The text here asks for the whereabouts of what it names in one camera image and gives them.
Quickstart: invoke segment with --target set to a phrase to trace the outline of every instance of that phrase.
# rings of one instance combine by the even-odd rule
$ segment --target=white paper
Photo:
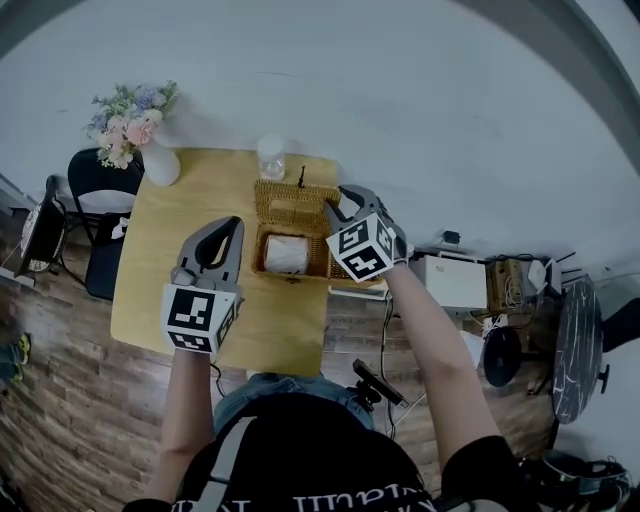
[[[460,331],[460,335],[469,349],[471,359],[473,359],[473,365],[478,368],[480,365],[480,359],[482,358],[484,340],[480,336],[476,336],[475,334],[471,334],[467,331]]]
[[[306,238],[270,235],[264,268],[279,274],[306,274],[309,246]]]

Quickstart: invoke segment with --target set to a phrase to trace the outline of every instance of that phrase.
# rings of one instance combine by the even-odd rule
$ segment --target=person's arm
[[[158,465],[144,497],[173,503],[196,454],[214,438],[209,354],[176,350]]]
[[[453,322],[407,265],[396,265],[384,277],[420,367],[444,468],[460,448],[500,432]]]

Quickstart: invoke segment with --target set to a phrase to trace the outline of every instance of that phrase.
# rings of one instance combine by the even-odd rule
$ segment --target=flower vase
[[[140,147],[144,173],[152,183],[166,187],[180,176],[180,161],[172,149],[151,140]]]

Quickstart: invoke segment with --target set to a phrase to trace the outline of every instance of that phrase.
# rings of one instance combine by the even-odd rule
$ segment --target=white wall
[[[275,130],[378,191],[416,245],[447,228],[560,256],[640,219],[638,175],[590,105],[451,0],[87,0],[0,61],[0,173],[41,195],[88,145],[94,94],[168,78],[185,94],[167,142]]]

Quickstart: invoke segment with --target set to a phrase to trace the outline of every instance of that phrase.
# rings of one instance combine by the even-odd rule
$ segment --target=black chair
[[[112,240],[111,233],[120,222],[120,217],[128,218],[130,212],[101,215],[94,237],[79,199],[85,194],[101,190],[125,192],[135,196],[140,187],[144,168],[139,158],[134,158],[129,167],[124,170],[103,167],[97,159],[96,151],[97,149],[86,149],[76,153],[69,163],[67,177],[82,225],[91,242],[91,257],[87,267],[85,287],[89,295],[113,300],[124,237]]]

